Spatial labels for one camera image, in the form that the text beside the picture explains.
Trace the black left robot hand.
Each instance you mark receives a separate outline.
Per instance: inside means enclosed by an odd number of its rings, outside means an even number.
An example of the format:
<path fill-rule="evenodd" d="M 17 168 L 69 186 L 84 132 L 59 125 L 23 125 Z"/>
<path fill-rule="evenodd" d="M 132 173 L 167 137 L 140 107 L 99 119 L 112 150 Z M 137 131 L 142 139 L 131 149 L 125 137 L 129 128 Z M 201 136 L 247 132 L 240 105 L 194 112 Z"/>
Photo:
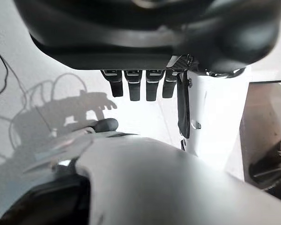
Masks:
<path fill-rule="evenodd" d="M 78 70 L 232 78 L 274 48 L 281 0 L 17 0 L 33 43 Z"/>

